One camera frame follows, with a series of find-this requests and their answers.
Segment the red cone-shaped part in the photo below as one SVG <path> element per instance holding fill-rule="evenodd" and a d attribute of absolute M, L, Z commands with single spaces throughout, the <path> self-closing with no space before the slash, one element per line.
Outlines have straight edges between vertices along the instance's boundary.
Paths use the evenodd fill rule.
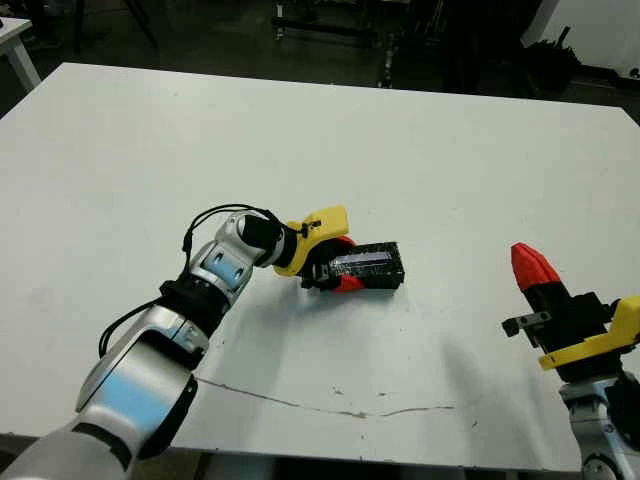
<path fill-rule="evenodd" d="M 526 243 L 516 243 L 511 247 L 511 266 L 522 292 L 533 285 L 560 282 L 547 259 Z"/>

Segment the red object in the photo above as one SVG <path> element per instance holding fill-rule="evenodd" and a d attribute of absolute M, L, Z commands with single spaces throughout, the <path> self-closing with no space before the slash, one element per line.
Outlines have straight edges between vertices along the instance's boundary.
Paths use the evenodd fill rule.
<path fill-rule="evenodd" d="M 336 237 L 336 240 L 339 240 L 342 243 L 346 243 L 347 245 L 349 245 L 351 247 L 356 244 L 356 242 L 351 240 L 351 238 L 347 237 L 346 235 L 342 235 L 341 237 Z"/>
<path fill-rule="evenodd" d="M 560 282 L 560 276 L 547 259 L 526 243 L 511 247 L 511 266 L 520 291 L 543 283 Z"/>
<path fill-rule="evenodd" d="M 340 285 L 333 289 L 337 293 L 353 292 L 364 288 L 364 283 L 358 277 L 353 275 L 341 275 Z"/>

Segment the yellow plastic part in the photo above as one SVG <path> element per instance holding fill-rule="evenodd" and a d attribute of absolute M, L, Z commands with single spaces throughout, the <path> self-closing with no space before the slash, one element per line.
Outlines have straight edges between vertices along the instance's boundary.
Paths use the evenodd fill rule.
<path fill-rule="evenodd" d="M 347 211 L 342 205 L 329 207 L 323 210 L 313 212 L 307 218 L 300 222 L 288 222 L 287 226 L 294 230 L 300 230 L 302 224 L 306 224 L 309 233 L 306 238 L 301 234 L 297 235 L 298 246 L 293 259 L 286 267 L 276 267 L 273 269 L 278 275 L 291 277 L 298 273 L 307 260 L 307 255 L 313 247 L 320 242 L 330 240 L 332 238 L 346 235 L 349 232 L 349 223 L 347 222 Z"/>
<path fill-rule="evenodd" d="M 620 300 L 607 333 L 585 338 L 584 342 L 561 348 L 540 357 L 544 370 L 557 368 L 618 348 L 635 345 L 640 341 L 640 296 Z"/>

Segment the dark floor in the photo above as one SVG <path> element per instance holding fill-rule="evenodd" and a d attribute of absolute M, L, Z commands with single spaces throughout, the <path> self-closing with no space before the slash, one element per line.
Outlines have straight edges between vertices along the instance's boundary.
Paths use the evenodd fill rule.
<path fill-rule="evenodd" d="M 81 53 L 72 47 L 71 18 L 58 19 L 56 31 L 65 39 L 57 50 L 36 52 L 33 61 L 42 77 L 61 62 L 82 62 L 182 72 L 270 78 L 302 82 L 375 87 L 384 57 L 384 42 L 360 45 L 344 37 L 287 31 L 274 40 L 271 0 L 144 0 L 160 48 L 154 49 L 119 0 L 88 0 Z M 321 7 L 322 20 L 348 24 L 357 13 Z M 392 32 L 404 7 L 386 5 L 378 28 Z M 514 84 L 509 65 L 488 63 L 479 93 L 509 97 L 531 96 Z M 393 68 L 393 87 L 442 90 L 437 49 L 400 52 Z M 24 96 L 6 60 L 0 62 L 0 117 Z M 579 103 L 616 105 L 640 122 L 640 92 L 613 88 L 607 81 L 578 76 L 563 94 L 534 97 Z"/>

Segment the table leg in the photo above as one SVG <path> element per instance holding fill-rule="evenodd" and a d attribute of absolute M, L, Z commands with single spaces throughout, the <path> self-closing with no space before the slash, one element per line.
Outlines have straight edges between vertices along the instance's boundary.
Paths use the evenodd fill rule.
<path fill-rule="evenodd" d="M 9 57 L 11 66 L 18 74 L 20 83 L 22 83 L 27 92 L 30 92 L 41 82 L 40 75 L 38 75 L 36 67 L 33 66 L 20 37 L 12 39 L 11 42 L 12 45 L 9 45 L 6 50 L 7 57 Z"/>

